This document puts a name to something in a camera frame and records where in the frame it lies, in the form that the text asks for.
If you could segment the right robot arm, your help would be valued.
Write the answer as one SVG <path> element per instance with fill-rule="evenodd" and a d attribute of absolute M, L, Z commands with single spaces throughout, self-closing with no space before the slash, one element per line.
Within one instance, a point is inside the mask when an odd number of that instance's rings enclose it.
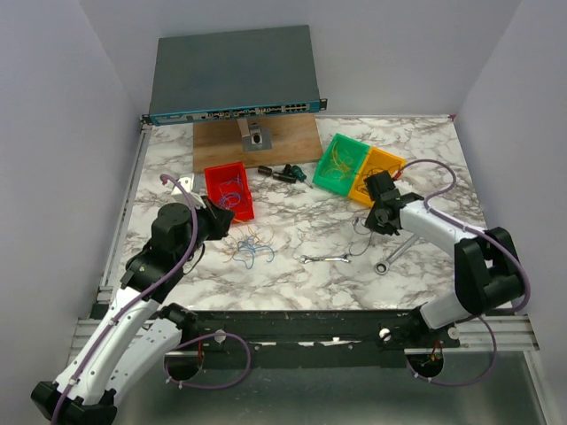
<path fill-rule="evenodd" d="M 387 172 L 364 180 L 372 201 L 365 227 L 381 235 L 405 230 L 432 243 L 454 261 L 454 286 L 409 316 L 408 338 L 420 347 L 439 337 L 440 328 L 487 313 L 529 295 L 509 232 L 471 226 L 434 209 L 414 192 L 400 194 Z"/>

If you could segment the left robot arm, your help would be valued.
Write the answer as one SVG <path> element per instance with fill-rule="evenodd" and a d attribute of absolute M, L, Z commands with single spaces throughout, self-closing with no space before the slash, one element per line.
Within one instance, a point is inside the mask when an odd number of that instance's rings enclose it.
<path fill-rule="evenodd" d="M 226 237 L 235 214 L 203 197 L 162 206 L 151 237 L 125 267 L 104 318 L 75 359 L 31 398 L 52 424 L 111 424 L 119 399 L 170 350 L 196 344 L 193 313 L 164 301 L 206 241 Z"/>

